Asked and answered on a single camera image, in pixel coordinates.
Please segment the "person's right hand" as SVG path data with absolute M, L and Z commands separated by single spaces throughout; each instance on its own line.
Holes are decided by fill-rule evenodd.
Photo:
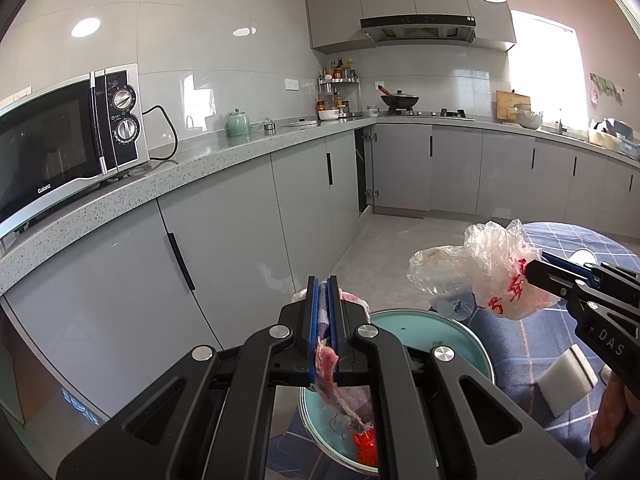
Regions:
M 591 452 L 598 452 L 600 448 L 612 444 L 626 411 L 638 415 L 639 400 L 615 373 L 611 373 L 590 431 Z

